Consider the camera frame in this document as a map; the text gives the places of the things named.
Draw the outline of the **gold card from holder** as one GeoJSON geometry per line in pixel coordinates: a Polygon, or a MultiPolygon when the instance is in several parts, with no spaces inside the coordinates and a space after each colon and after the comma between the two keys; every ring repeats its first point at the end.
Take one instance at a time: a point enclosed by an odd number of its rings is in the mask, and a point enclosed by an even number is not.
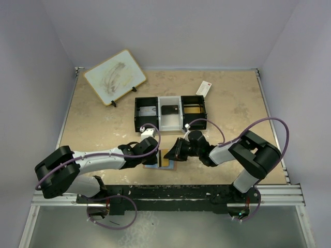
{"type": "Polygon", "coordinates": [[[158,168],[168,168],[170,165],[169,159],[164,158],[164,156],[168,153],[167,149],[161,149],[158,151],[158,168]]]}

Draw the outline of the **pink leather card holder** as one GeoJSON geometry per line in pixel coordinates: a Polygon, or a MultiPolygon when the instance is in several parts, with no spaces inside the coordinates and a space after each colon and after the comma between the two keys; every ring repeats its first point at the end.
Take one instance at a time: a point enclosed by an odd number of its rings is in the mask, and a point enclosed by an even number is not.
{"type": "Polygon", "coordinates": [[[168,149],[160,149],[156,155],[157,163],[154,165],[143,165],[144,169],[156,169],[156,170],[167,170],[167,171],[175,171],[176,170],[176,162],[169,159],[164,159],[164,155],[168,153],[168,149]]]}

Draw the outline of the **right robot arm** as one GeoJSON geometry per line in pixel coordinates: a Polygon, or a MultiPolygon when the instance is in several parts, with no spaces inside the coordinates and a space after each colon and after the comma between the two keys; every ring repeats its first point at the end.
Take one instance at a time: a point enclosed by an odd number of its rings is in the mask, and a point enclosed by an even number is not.
{"type": "Polygon", "coordinates": [[[222,147],[209,144],[201,131],[192,131],[186,138],[178,138],[163,157],[179,162],[197,157],[208,167],[236,160],[243,170],[232,183],[230,197],[235,202],[242,202],[248,197],[250,188],[277,165],[281,152],[252,131],[245,132],[237,142],[222,147]]]}

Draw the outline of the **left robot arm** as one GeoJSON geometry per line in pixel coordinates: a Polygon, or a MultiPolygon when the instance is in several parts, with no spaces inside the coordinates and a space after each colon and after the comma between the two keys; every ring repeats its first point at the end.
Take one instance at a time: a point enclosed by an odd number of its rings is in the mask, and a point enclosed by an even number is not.
{"type": "Polygon", "coordinates": [[[41,191],[45,199],[72,193],[100,203],[109,195],[107,187],[101,177],[86,177],[86,174],[155,164],[158,148],[159,142],[151,136],[139,143],[131,142],[95,153],[72,151],[69,146],[61,146],[35,167],[38,178],[35,190],[41,191]]]}

